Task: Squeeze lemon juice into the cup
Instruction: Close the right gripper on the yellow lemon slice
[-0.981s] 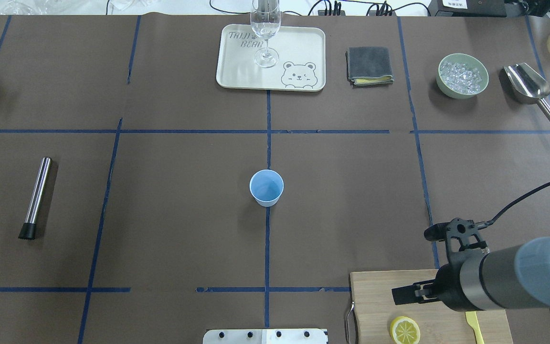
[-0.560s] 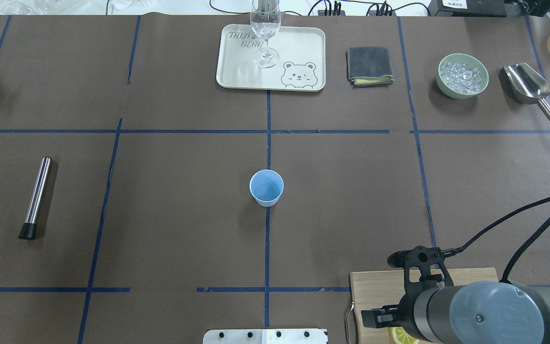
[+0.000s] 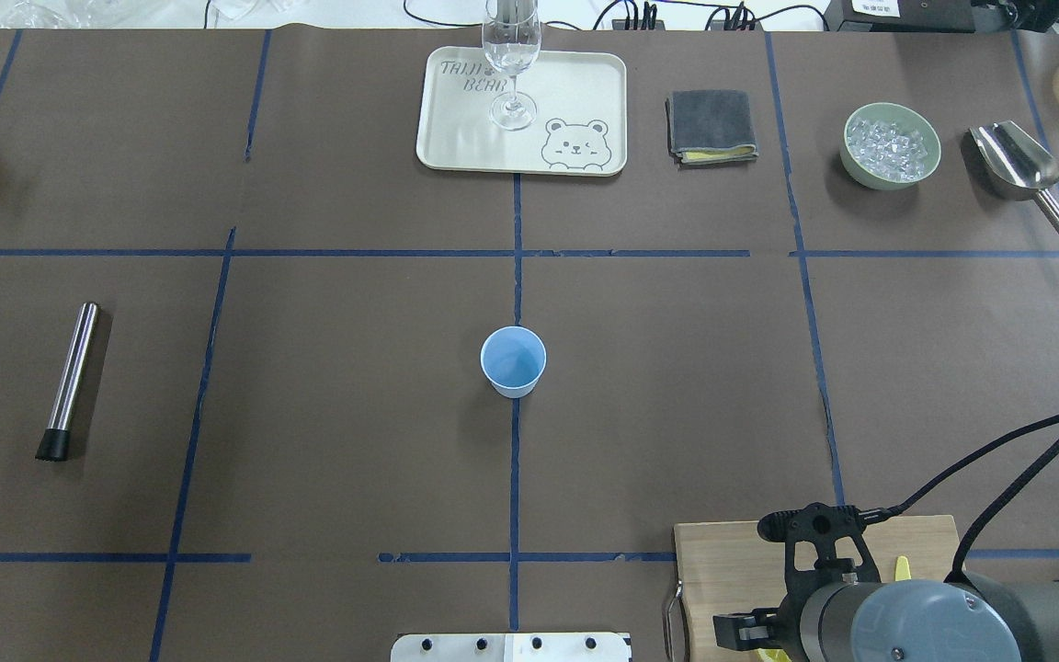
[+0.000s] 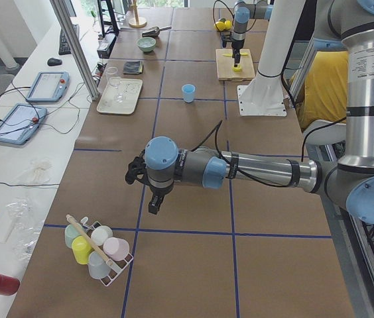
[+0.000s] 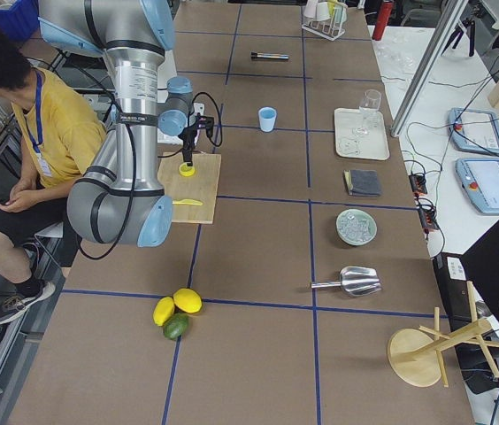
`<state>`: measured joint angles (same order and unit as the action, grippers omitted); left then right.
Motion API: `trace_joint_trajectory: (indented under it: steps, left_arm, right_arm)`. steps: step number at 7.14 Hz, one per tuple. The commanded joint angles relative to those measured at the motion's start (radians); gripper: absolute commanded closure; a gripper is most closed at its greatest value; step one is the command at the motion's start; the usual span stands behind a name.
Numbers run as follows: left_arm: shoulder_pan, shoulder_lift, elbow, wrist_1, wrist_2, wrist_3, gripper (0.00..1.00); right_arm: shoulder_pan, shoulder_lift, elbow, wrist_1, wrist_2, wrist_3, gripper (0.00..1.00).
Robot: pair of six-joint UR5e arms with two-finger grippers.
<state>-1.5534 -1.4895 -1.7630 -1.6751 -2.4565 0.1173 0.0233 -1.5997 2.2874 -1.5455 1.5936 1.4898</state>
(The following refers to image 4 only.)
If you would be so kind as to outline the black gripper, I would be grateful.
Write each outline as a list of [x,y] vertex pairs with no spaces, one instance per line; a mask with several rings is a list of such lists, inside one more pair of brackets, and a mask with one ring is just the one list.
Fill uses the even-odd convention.
[[158,182],[149,177],[144,155],[145,151],[142,150],[141,153],[128,164],[125,181],[129,185],[133,184],[134,181],[138,181],[143,185],[149,186],[153,196],[148,204],[148,212],[157,215],[165,195],[172,191],[174,181],[170,179],[169,181]]
[[[221,46],[226,48],[228,43],[231,44],[233,52],[240,52],[240,49],[244,46],[244,35],[237,34],[236,32],[223,31],[221,33]],[[239,65],[240,59],[240,56],[234,58],[234,66]]]

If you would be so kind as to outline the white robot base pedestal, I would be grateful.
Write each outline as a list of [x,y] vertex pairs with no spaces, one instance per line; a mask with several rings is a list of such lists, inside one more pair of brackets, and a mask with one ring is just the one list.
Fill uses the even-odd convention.
[[286,116],[282,70],[305,3],[275,1],[255,79],[237,87],[240,115]]

